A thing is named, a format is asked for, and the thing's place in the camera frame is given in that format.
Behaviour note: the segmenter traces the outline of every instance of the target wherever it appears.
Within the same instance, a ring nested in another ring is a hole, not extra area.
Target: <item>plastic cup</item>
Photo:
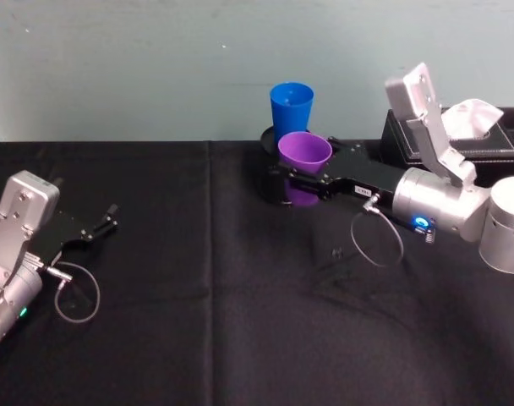
[[[317,173],[332,156],[332,145],[318,135],[306,131],[285,134],[277,144],[280,159],[287,165],[308,173]],[[303,192],[285,181],[285,193],[294,206],[312,206],[319,197]]]
[[[314,91],[303,83],[287,82],[272,88],[272,123],[276,144],[285,134],[306,131],[313,102]]]

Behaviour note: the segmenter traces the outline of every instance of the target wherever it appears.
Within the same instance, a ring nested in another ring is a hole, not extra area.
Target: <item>black tissue box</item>
[[[503,116],[484,138],[451,140],[452,147],[475,164],[478,175],[475,183],[482,187],[490,187],[502,178],[514,176],[514,107],[499,109]],[[394,167],[424,168],[413,133],[405,122],[396,120],[392,110],[386,115],[380,156],[384,163]]]

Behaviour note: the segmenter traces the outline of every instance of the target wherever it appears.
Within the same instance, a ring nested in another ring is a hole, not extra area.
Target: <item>white tissue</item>
[[[449,108],[441,119],[451,140],[481,140],[502,115],[486,101],[468,99]]]

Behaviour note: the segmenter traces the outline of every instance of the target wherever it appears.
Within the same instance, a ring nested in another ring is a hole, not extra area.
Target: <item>black table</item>
[[[374,268],[348,236],[360,201],[269,205],[261,158],[256,142],[0,144],[0,196],[27,169],[63,177],[79,217],[120,206],[81,262],[99,314],[62,321],[46,280],[0,345],[0,405],[514,405],[514,276],[443,233],[401,231],[403,263]]]

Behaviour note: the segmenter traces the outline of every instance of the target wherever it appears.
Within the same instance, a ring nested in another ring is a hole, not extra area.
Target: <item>robotic arm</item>
[[[450,145],[425,64],[387,80],[385,87],[392,111],[407,121],[431,172],[390,167],[370,160],[362,146],[329,139],[334,155],[319,173],[281,163],[283,173],[294,187],[323,200],[338,193],[365,198],[366,211],[384,212],[429,243],[435,230],[479,242],[479,254],[489,266],[514,273],[514,177],[491,189],[474,184],[475,166]]]
[[[42,272],[61,280],[58,292],[72,281],[54,268],[65,247],[91,244],[118,225],[116,206],[93,228],[55,212],[59,195],[55,184],[27,171],[12,176],[5,186],[0,200],[0,341],[41,291]]]

